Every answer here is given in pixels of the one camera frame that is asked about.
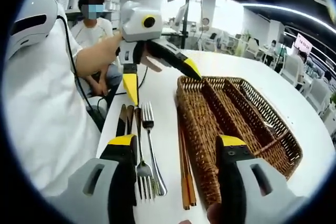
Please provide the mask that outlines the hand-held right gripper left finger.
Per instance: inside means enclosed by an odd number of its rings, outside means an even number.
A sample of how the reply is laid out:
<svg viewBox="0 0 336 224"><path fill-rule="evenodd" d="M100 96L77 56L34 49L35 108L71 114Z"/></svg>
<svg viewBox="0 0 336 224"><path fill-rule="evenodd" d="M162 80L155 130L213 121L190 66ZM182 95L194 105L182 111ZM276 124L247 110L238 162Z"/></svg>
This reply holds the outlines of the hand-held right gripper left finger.
<svg viewBox="0 0 336 224"><path fill-rule="evenodd" d="M100 158L75 171L50 204L72 223L135 223L136 139L129 134L110 140Z"/></svg>

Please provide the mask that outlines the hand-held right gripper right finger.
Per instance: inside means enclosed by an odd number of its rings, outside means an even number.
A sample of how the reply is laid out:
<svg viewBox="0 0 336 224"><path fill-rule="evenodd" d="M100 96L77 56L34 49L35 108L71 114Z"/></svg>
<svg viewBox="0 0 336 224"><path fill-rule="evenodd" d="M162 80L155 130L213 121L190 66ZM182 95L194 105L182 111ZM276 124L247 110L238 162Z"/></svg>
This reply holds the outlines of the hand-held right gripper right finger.
<svg viewBox="0 0 336 224"><path fill-rule="evenodd" d="M307 200L237 137L217 136L216 166L224 223L285 223Z"/></svg>

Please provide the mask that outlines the person's left hand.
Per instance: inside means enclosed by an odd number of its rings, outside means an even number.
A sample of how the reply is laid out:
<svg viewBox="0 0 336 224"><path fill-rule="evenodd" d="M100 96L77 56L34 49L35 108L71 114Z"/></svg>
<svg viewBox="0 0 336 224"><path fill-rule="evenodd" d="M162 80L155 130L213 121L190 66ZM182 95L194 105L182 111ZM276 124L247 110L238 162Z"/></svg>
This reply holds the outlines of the person's left hand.
<svg viewBox="0 0 336 224"><path fill-rule="evenodd" d="M154 64L150 58L154 59L154 57L148 52L147 50L147 47L144 46L143 48L143 53L142 53L142 56L141 56L141 63L145 66L147 66L148 68L152 69L153 71L155 72L161 72L162 69L157 66L156 64Z"/></svg>

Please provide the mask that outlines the person's right hand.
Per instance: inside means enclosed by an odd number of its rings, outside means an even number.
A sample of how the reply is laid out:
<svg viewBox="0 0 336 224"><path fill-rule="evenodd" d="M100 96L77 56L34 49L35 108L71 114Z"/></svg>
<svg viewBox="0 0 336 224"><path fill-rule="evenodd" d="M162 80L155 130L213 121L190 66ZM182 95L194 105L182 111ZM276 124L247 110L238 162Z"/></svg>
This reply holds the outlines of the person's right hand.
<svg viewBox="0 0 336 224"><path fill-rule="evenodd" d="M221 224L223 222L222 204L214 203L207 209L207 218L210 224Z"/></svg>

